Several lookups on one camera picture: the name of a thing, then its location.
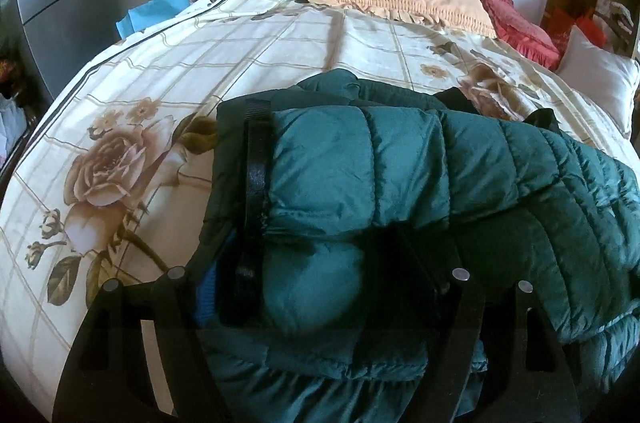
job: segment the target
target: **rose print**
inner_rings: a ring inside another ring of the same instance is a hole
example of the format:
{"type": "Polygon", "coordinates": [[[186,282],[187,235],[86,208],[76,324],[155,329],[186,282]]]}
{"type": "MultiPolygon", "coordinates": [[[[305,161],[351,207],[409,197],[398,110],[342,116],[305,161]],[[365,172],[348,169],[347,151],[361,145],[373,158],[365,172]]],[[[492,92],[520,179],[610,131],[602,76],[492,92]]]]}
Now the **rose print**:
{"type": "Polygon", "coordinates": [[[60,210],[53,209],[45,212],[40,226],[43,239],[61,234],[64,240],[36,241],[25,256],[33,269],[48,247],[68,244],[70,255],[55,264],[47,282],[49,303],[60,306],[67,302],[86,256],[93,256],[86,275],[87,306],[105,279],[117,276],[130,281],[116,266],[122,243],[141,251],[161,273],[168,270],[136,233],[142,215],[148,213],[143,197],[159,186],[177,186],[178,172],[189,155],[215,147],[217,129],[214,119],[195,114],[184,117],[177,126],[173,116],[153,121],[159,104],[159,100],[143,98],[127,113],[129,124],[118,123],[122,111],[108,111],[88,129],[95,143],[73,160],[65,178],[63,200],[70,209],[64,224],[60,210]]]}
{"type": "Polygon", "coordinates": [[[442,69],[438,66],[430,66],[429,64],[421,64],[420,69],[425,75],[432,76],[434,78],[447,78],[449,77],[449,72],[445,69],[442,69]]]}
{"type": "Polygon", "coordinates": [[[122,116],[122,111],[107,111],[106,113],[98,116],[91,127],[89,127],[89,138],[97,140],[105,132],[109,132],[114,129],[118,124],[119,117],[122,116]]]}
{"type": "Polygon", "coordinates": [[[478,63],[471,68],[466,77],[458,79],[460,91],[473,103],[482,116],[514,120],[521,122],[523,118],[511,111],[504,93],[510,87],[499,78],[491,67],[478,63]]]}
{"type": "Polygon", "coordinates": [[[146,129],[116,127],[76,158],[64,188],[64,201],[72,205],[65,231],[75,252],[106,247],[127,210],[137,208],[171,148],[173,126],[166,116],[146,129]]]}
{"type": "Polygon", "coordinates": [[[40,225],[43,239],[50,239],[58,235],[62,231],[62,223],[60,222],[60,210],[47,210],[44,213],[44,219],[40,225]]]}
{"type": "Polygon", "coordinates": [[[51,246],[65,245],[65,241],[54,241],[49,244],[42,244],[40,241],[35,241],[27,246],[27,255],[24,257],[24,260],[27,261],[27,267],[29,269],[36,269],[38,263],[40,263],[40,259],[42,258],[42,254],[44,251],[51,246]]]}
{"type": "Polygon", "coordinates": [[[160,100],[151,101],[151,98],[144,98],[127,113],[127,118],[134,124],[141,124],[143,120],[149,120],[156,116],[159,105],[160,100]]]}

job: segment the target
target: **white pillow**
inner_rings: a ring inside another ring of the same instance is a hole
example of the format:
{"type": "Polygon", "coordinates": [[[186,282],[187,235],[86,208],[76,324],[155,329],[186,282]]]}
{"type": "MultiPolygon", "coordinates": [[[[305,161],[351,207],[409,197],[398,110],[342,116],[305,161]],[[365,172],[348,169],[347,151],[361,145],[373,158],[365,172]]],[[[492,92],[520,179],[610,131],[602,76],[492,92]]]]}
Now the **white pillow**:
{"type": "Polygon", "coordinates": [[[631,137],[634,95],[640,82],[635,61],[594,46],[580,28],[573,26],[556,74],[603,108],[622,136],[631,137]]]}

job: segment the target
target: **puffer jacket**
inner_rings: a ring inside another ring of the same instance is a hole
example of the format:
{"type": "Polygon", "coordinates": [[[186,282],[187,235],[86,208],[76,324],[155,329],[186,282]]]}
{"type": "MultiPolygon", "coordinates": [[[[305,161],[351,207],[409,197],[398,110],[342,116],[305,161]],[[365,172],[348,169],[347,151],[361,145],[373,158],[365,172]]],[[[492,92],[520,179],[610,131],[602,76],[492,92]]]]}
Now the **puffer jacket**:
{"type": "MultiPolygon", "coordinates": [[[[640,335],[631,169],[557,128],[448,110],[344,70],[252,97],[271,101],[275,130],[262,308],[249,327],[213,318],[199,332],[240,421],[398,420],[434,335],[381,273],[389,249],[376,230],[397,222],[423,255],[468,269],[490,301],[520,279],[534,285],[560,342],[579,353],[584,411],[619,376],[640,335]]],[[[218,108],[201,250],[241,208],[246,98],[218,108]]],[[[473,371],[485,368],[479,346],[473,371]]]]}

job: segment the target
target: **bed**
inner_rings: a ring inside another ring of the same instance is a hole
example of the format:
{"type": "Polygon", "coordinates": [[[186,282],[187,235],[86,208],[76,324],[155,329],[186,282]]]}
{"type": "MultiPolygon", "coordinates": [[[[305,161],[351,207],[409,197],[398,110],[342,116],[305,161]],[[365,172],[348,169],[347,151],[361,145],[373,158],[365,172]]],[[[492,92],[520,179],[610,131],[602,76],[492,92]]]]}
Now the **bed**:
{"type": "MultiPolygon", "coordinates": [[[[220,101],[331,68],[423,93],[460,87],[483,114],[510,120],[553,108],[562,130],[640,176],[636,151],[601,108],[499,40],[305,0],[200,1],[90,61],[8,184],[0,347],[47,418],[101,284],[153,281],[194,252],[220,101]]],[[[153,332],[145,335],[156,397],[170,411],[153,332]]]]}

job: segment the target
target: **metal screw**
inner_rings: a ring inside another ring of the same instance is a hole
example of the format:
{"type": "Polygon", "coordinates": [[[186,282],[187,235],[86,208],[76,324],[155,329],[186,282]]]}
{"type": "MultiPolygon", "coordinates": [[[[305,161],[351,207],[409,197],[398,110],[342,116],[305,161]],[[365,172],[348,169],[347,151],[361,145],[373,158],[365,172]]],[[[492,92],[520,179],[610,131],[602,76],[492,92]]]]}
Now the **metal screw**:
{"type": "Polygon", "coordinates": [[[171,280],[178,280],[184,277],[184,268],[182,266],[174,266],[166,273],[166,276],[171,280]]]}
{"type": "Polygon", "coordinates": [[[525,293],[533,293],[533,285],[528,280],[521,280],[518,282],[518,287],[520,291],[524,291],[525,293]]]}
{"type": "Polygon", "coordinates": [[[454,269],[451,272],[451,275],[453,275],[453,278],[461,280],[461,281],[469,280],[469,278],[471,277],[469,272],[464,268],[456,268],[456,269],[454,269]]]}
{"type": "Polygon", "coordinates": [[[106,280],[104,282],[104,284],[102,285],[102,289],[104,289],[105,291],[116,291],[119,285],[120,281],[118,279],[110,278],[109,280],[106,280]]]}

